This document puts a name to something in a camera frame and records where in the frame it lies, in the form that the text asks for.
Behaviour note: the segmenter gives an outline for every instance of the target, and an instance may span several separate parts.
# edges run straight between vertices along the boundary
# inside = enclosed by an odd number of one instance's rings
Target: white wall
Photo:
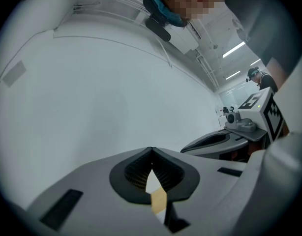
[[[132,24],[72,18],[10,67],[19,60],[26,73],[0,83],[0,184],[23,208],[84,163],[147,146],[179,151],[219,127],[213,93]]]
[[[76,0],[24,0],[0,32],[0,75],[19,49],[36,33],[56,28]]]

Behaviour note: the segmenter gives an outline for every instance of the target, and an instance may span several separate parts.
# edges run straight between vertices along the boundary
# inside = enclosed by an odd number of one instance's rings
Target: black strip
[[[167,203],[164,225],[172,232],[176,233],[189,226],[190,223],[184,219],[178,218],[174,206],[171,202]]]
[[[280,117],[279,124],[278,124],[276,130],[273,130],[272,121],[269,118],[269,112],[270,112],[271,115],[275,115],[277,117]],[[282,117],[281,111],[279,110],[277,104],[275,103],[275,101],[273,99],[273,93],[271,93],[270,98],[269,98],[268,103],[267,103],[267,106],[265,107],[264,117],[265,117],[265,119],[267,121],[267,124],[268,124],[268,127],[269,127],[268,133],[270,132],[272,140],[274,141],[279,135],[279,130],[280,130],[282,124],[283,124],[283,117]]]
[[[49,228],[58,231],[82,195],[83,192],[81,191],[72,189],[68,190],[40,219],[40,222]]]
[[[232,170],[232,169],[228,169],[228,168],[224,168],[224,167],[221,167],[217,171],[227,174],[227,175],[235,176],[235,177],[240,177],[241,174],[243,173],[243,171]]]
[[[236,138],[235,141],[239,141],[240,139],[243,139],[243,136]]]

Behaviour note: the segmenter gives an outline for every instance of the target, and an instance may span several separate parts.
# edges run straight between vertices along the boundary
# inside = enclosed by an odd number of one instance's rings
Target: ceiling light
[[[233,49],[229,50],[227,53],[223,54],[223,57],[225,58],[226,56],[228,56],[229,54],[231,54],[233,51],[237,50],[239,47],[243,46],[244,44],[245,42],[242,42],[241,44],[237,45]]]
[[[250,64],[250,66],[252,66],[252,65],[255,64],[255,63],[257,63],[258,61],[260,61],[260,59],[259,59],[259,60],[256,60],[254,63]]]
[[[237,74],[240,73],[240,72],[241,72],[241,71],[238,71],[238,72],[236,72],[235,74],[232,74],[231,76],[227,77],[226,80],[227,80],[227,79],[230,79],[231,77],[233,77],[234,75],[237,75]]]

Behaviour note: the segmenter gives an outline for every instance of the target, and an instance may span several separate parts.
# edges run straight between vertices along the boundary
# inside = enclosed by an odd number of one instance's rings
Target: black slot
[[[40,219],[40,222],[49,228],[58,231],[82,195],[83,192],[81,191],[68,190]]]
[[[228,169],[228,168],[224,168],[224,167],[221,167],[217,171],[227,174],[227,175],[235,176],[235,177],[240,177],[241,174],[243,173],[243,171],[232,170],[232,169]]]
[[[243,139],[243,136],[236,138],[235,141],[239,141],[240,139]]]
[[[188,147],[185,147],[181,150],[181,153],[185,153],[189,150],[199,149],[199,148],[207,148],[210,146],[214,146],[217,144],[224,143],[230,139],[229,134],[214,134],[211,136],[208,136],[198,142],[196,142],[193,145],[190,145]]]

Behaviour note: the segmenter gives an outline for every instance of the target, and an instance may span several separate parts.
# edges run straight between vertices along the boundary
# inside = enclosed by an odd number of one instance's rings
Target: baseball cap
[[[255,68],[251,68],[251,69],[248,70],[248,74],[247,75],[248,75],[248,77],[249,77],[250,80],[251,80],[252,77],[255,76],[256,73],[259,72],[258,69],[259,69],[259,67],[256,66]]]

